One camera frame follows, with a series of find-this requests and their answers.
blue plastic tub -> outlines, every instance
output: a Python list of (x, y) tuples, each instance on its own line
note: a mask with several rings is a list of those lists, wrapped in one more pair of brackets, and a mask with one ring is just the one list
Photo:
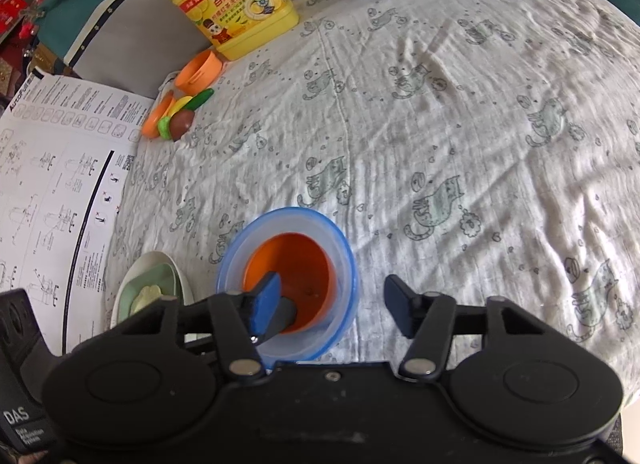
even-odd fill
[(231, 243), (218, 273), (216, 292), (242, 288), (247, 262), (268, 239), (283, 233), (300, 233), (311, 238), (331, 260), (337, 280), (334, 304), (312, 327), (278, 334), (258, 346), (262, 361), (273, 367), (276, 361), (313, 361), (327, 352), (350, 327), (358, 304), (358, 272), (353, 253), (338, 226), (327, 217), (306, 208), (281, 208), (251, 222)]

red box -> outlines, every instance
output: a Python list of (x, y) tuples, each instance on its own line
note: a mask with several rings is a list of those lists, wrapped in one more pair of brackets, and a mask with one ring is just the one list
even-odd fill
[(27, 6), (24, 0), (0, 0), (0, 35), (15, 24)]

orange bowl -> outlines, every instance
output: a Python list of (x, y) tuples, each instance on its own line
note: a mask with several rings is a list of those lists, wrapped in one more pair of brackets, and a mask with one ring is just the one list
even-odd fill
[(158, 106), (151, 112), (149, 112), (148, 117), (142, 125), (141, 132), (143, 136), (148, 137), (149, 139), (160, 137), (160, 133), (158, 132), (158, 121), (162, 119), (162, 116), (166, 114), (166, 112), (169, 110), (169, 107), (171, 107), (174, 103), (174, 91), (170, 90), (167, 94), (164, 95), (164, 98), (162, 98)]
[(295, 322), (283, 333), (298, 332), (321, 320), (335, 298), (335, 273), (324, 250), (300, 233), (283, 233), (254, 251), (244, 269), (242, 288), (250, 291), (268, 271), (282, 281), (282, 295), (298, 309)]
[(211, 50), (193, 58), (175, 79), (175, 86), (188, 96), (196, 96), (211, 85), (222, 72), (222, 62)]

instruction sheet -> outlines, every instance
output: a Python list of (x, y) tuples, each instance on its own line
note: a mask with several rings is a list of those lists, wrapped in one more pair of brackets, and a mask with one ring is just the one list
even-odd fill
[(27, 291), (54, 354), (102, 330), (104, 266), (152, 104), (32, 74), (0, 117), (0, 291)]

cat print fabric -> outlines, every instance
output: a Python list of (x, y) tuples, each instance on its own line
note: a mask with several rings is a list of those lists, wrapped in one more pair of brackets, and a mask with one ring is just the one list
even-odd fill
[[(255, 218), (302, 207), (359, 272), (324, 361), (398, 365), (395, 273), (458, 303), (507, 297), (640, 390), (635, 24), (604, 0), (293, 2), (300, 24), (227, 64), (181, 140), (140, 142), (105, 316), (140, 253), (171, 255), (202, 299)], [(473, 351), (456, 339), (450, 364)]]

